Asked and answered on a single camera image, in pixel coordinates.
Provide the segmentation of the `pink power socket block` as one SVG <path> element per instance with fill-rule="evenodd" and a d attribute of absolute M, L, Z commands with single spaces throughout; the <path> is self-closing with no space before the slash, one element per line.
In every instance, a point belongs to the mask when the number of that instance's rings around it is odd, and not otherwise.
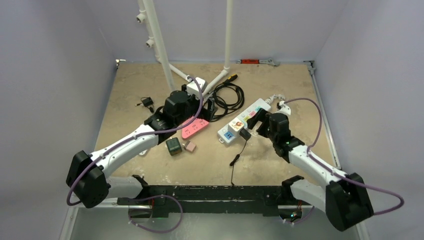
<path fill-rule="evenodd" d="M 182 139 L 187 140 L 190 137 L 193 137 L 195 134 L 205 129 L 209 124 L 210 122 L 205 119 L 196 118 L 181 130 Z"/>

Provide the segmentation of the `white orange plug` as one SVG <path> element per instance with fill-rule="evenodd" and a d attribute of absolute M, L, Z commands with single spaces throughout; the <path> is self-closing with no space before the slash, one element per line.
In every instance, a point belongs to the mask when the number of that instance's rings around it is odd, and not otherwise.
<path fill-rule="evenodd" d="M 245 128 L 245 123 L 239 118 L 234 118 L 228 123 L 228 131 L 233 135 L 237 135 L 240 133 L 242 129 Z"/>

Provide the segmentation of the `white power strip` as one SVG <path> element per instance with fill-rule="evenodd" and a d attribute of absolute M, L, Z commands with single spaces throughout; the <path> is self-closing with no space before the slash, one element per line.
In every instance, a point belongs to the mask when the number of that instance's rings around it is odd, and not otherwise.
<path fill-rule="evenodd" d="M 271 103 L 274 100 L 278 100 L 279 102 L 284 101 L 285 96 L 283 94 L 273 94 L 266 99 L 258 98 L 255 102 L 253 102 L 251 105 L 249 105 L 245 110 L 243 110 L 241 113 L 239 113 L 235 118 L 239 118 L 241 121 L 243 121 L 244 122 L 244 129 L 247 130 L 248 129 L 247 120 L 250 119 L 251 117 L 253 117 L 259 109 L 265 109 L 266 111 L 269 111 L 272 108 Z M 227 146 L 231 145 L 240 136 L 240 133 L 237 134 L 237 135 L 234 135 L 234 139 L 230 144 L 226 144 L 224 142 L 223 134 L 228 131 L 229 122 L 217 131 L 217 136 L 218 136 L 219 142 L 221 144 L 225 144 Z"/>

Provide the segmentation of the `pink plug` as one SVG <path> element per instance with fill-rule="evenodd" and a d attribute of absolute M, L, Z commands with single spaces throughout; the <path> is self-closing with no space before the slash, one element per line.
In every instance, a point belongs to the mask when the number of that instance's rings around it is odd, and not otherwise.
<path fill-rule="evenodd" d="M 191 141 L 186 141 L 183 144 L 183 149 L 189 153 L 193 153 L 196 150 L 197 145 Z"/>

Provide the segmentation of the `green plug adapter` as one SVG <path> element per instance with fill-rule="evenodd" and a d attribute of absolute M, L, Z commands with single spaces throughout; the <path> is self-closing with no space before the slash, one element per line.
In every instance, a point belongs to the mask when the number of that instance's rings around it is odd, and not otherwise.
<path fill-rule="evenodd" d="M 183 149 L 178 138 L 170 138 L 166 142 L 166 147 L 171 156 L 180 154 Z"/>

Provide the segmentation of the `black plug adapter with cable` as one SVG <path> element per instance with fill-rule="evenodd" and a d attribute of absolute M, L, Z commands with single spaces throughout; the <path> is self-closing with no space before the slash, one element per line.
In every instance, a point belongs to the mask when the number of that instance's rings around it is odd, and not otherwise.
<path fill-rule="evenodd" d="M 141 106 L 141 105 L 143 105 L 145 108 L 149 109 L 149 111 L 151 113 L 155 112 L 154 102 L 153 102 L 151 97 L 149 97 L 149 96 L 148 97 L 141 97 L 140 102 L 136 103 L 134 106 L 138 107 L 138 106 Z"/>

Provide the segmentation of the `white USB plug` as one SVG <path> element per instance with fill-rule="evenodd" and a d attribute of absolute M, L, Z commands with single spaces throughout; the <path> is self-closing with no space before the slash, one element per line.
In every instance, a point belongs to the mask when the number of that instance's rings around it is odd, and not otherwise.
<path fill-rule="evenodd" d="M 146 150 L 144 150 L 144 151 L 141 151 L 138 155 L 139 156 L 144 156 L 144 155 L 146 155 L 147 154 L 147 152 L 148 152 L 149 150 L 148 149 L 146 149 Z"/>

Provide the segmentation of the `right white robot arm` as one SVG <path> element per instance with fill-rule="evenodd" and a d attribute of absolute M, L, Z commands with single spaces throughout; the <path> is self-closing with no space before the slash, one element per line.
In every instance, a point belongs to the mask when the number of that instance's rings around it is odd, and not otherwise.
<path fill-rule="evenodd" d="M 296 200 L 307 202 L 321 210 L 338 231 L 374 216 L 363 178 L 357 173 L 347 174 L 312 153 L 303 141 L 291 134 L 289 118 L 281 112 L 260 109 L 247 120 L 248 129 L 260 123 L 258 135 L 271 141 L 275 153 L 315 180 L 311 183 L 296 175 L 281 183 L 280 197 L 288 204 Z"/>

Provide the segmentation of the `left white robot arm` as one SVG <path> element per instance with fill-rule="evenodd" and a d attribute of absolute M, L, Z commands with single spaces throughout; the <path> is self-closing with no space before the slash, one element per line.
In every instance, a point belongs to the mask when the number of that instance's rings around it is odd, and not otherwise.
<path fill-rule="evenodd" d="M 149 191 L 140 176 L 112 178 L 120 166 L 139 153 L 154 148 L 195 119 L 209 121 L 216 112 L 211 100 L 194 93 L 175 90 L 138 128 L 117 142 L 92 153 L 81 150 L 71 160 L 66 177 L 68 206 L 93 208 L 108 198 L 130 198 L 146 203 Z"/>

